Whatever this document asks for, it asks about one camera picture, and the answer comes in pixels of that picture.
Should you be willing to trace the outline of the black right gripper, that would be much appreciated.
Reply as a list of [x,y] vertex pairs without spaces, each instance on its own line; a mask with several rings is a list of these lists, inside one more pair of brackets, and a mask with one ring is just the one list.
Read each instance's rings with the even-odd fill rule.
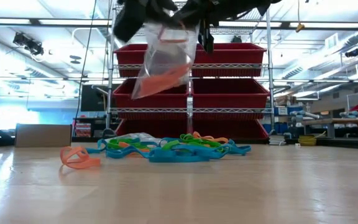
[[204,19],[218,24],[225,19],[239,19],[254,8],[260,10],[259,0],[189,0],[178,11],[178,21],[187,27],[199,23],[198,43],[203,45],[206,53],[212,54],[214,37],[210,33],[210,27],[204,28]]

